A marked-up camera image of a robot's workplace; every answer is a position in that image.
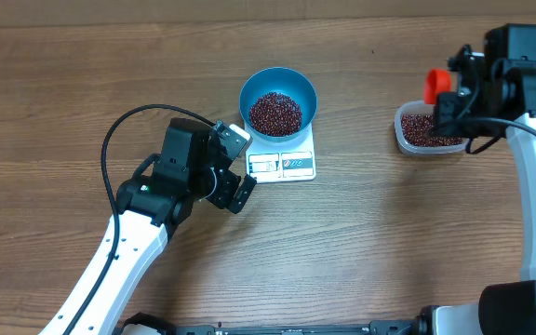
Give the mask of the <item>orange plastic measuring scoop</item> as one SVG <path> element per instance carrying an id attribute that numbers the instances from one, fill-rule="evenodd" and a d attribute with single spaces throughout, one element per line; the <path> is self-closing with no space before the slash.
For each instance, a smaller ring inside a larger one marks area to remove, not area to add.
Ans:
<path id="1" fill-rule="evenodd" d="M 450 92 L 452 79 L 450 72 L 443 69 L 432 69 L 425 78 L 423 100 L 426 104 L 436 104 L 440 93 Z"/>

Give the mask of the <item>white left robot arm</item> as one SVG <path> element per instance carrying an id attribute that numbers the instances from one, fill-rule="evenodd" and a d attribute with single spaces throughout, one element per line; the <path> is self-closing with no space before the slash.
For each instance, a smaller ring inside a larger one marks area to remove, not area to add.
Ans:
<path id="1" fill-rule="evenodd" d="M 252 137 L 217 121 L 171 120 L 163 148 L 150 154 L 114 197 L 100 245 L 46 334 L 110 334 L 131 295 L 194 203 L 206 199 L 236 214 L 256 185 L 229 167 Z"/>

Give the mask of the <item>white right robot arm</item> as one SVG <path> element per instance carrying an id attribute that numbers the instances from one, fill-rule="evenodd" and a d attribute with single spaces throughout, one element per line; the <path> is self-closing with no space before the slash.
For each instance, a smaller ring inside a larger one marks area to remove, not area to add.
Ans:
<path id="1" fill-rule="evenodd" d="M 523 213 L 520 279 L 486 287 L 478 302 L 428 306 L 414 334 L 536 334 L 536 25 L 507 23 L 463 46 L 425 84 L 438 137 L 506 139 L 516 162 Z"/>

